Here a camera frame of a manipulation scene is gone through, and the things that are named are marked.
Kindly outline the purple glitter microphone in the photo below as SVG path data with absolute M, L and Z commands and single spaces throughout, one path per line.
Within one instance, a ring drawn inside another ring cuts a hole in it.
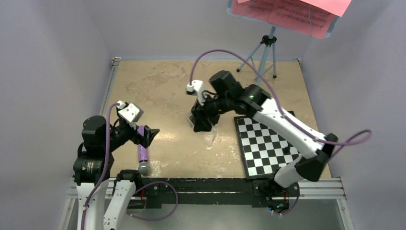
M 137 145 L 138 150 L 138 170 L 143 176 L 150 174 L 150 164 L 148 158 L 148 138 L 147 132 L 144 126 L 139 126 L 137 128 L 138 134 L 142 137 L 140 143 Z

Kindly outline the black metronome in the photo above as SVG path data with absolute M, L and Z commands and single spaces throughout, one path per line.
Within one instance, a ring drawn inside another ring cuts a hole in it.
M 188 120 L 191 128 L 194 128 L 194 126 L 195 126 L 195 117 L 194 117 L 194 115 L 192 113 L 188 114 L 187 120 Z

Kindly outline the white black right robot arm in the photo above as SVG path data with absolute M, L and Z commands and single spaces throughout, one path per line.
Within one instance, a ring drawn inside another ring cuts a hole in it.
M 272 174 L 269 189 L 273 194 L 280 195 L 303 179 L 312 182 L 320 179 L 338 140 L 336 135 L 313 130 L 278 108 L 276 98 L 260 86 L 242 87 L 229 71 L 217 72 L 209 82 L 214 92 L 207 91 L 201 80 L 192 80 L 186 86 L 186 93 L 197 97 L 189 115 L 194 132 L 210 132 L 220 115 L 227 112 L 245 115 L 284 138 L 300 154 Z

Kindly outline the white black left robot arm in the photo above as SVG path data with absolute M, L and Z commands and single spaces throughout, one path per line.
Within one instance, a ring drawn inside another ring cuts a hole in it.
M 105 216 L 104 204 L 114 163 L 113 152 L 129 141 L 148 148 L 160 132 L 149 126 L 131 125 L 123 118 L 119 118 L 118 123 L 115 127 L 101 115 L 92 116 L 83 122 L 83 142 L 78 147 L 77 159 L 73 164 L 80 205 L 79 230 L 118 229 L 124 214 L 124 204 L 129 201 L 130 195 L 137 196 L 142 192 L 140 173 L 137 170 L 122 170 L 118 180 L 124 183 L 126 194 L 119 193 Z

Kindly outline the black white chessboard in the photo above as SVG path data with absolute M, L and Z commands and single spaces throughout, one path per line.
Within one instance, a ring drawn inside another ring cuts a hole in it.
M 295 160 L 299 151 L 274 130 L 247 116 L 235 116 L 237 141 L 245 177 L 270 177 L 277 169 Z M 283 148 L 289 146 L 290 152 Z

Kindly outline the light blue music stand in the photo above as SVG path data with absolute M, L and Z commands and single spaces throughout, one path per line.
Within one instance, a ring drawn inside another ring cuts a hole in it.
M 248 55 L 248 57 L 237 68 L 237 72 L 240 72 L 243 69 L 243 67 L 245 67 L 246 63 L 248 63 L 249 61 L 252 63 L 253 66 L 255 66 L 253 56 L 259 50 L 260 47 L 264 47 L 257 71 L 261 74 L 265 74 L 269 70 L 272 70 L 273 77 L 274 78 L 277 77 L 276 48 L 275 48 L 277 38 L 276 38 L 275 33 L 279 26 L 273 26 L 271 24 L 269 24 L 269 25 L 271 26 L 270 32 L 262 37 L 262 39 L 253 49 L 253 51 Z

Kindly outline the pink sheet music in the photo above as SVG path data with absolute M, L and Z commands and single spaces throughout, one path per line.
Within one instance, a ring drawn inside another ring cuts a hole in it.
M 351 0 L 229 0 L 227 12 L 325 39 L 350 3 Z

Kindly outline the black base frame rail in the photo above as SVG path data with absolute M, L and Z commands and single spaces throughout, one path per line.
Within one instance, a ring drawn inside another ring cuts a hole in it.
M 142 178 L 136 182 L 134 196 L 147 208 L 163 204 L 249 205 L 283 209 L 298 198 L 298 184 L 285 189 L 272 185 L 268 178 Z

